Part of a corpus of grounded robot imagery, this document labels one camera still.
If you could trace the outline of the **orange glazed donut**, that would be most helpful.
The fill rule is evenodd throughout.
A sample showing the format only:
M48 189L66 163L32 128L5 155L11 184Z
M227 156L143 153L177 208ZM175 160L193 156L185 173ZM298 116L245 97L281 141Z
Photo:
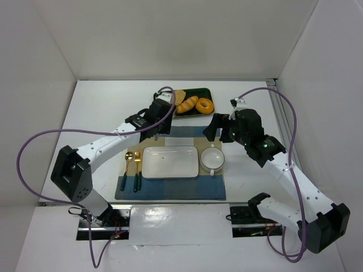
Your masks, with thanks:
M214 111L214 104L207 98L200 98L196 103L195 108L202 114L210 114Z

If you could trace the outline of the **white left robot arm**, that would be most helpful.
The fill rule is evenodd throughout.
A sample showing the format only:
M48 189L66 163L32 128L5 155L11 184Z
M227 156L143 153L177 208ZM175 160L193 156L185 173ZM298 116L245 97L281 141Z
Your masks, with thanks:
M93 188L92 174L122 151L156 134L168 134L175 106L158 96L152 104L129 116L111 135L78 148L60 149L50 179L73 203L83 206L102 225L115 216L112 206Z

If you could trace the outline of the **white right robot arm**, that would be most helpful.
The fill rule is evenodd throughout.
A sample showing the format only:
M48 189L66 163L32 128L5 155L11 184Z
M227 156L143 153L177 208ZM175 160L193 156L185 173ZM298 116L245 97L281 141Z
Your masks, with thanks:
M242 145L250 159L270 173L299 204L294 209L268 193L260 193L248 201L257 216L296 232L304 248L315 254L345 234L349 208L343 203L335 204L289 160L285 147L265 134L255 110L242 109L232 115L215 113L203 134L212 141L218 129L222 130L221 142Z

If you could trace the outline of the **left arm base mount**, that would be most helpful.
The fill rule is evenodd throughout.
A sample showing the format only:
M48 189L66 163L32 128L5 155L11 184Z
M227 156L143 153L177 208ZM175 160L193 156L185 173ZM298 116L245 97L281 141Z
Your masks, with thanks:
M77 241L88 241L88 221L86 213L80 207L70 207L68 209L70 215L79 218L77 229ZM95 216L91 216L91 238L92 240L109 240L115 235L115 240L129 239L130 225L130 206L116 206L113 208L111 217L106 221L101 221Z

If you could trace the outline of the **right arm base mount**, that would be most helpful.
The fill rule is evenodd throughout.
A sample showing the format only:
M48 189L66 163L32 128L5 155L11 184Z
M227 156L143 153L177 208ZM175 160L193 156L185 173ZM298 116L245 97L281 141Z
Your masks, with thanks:
M267 236L270 230L271 236L281 236L282 227L280 224L266 218L255 216L249 206L230 206L230 212L225 216L231 223L233 238L239 237L263 237Z

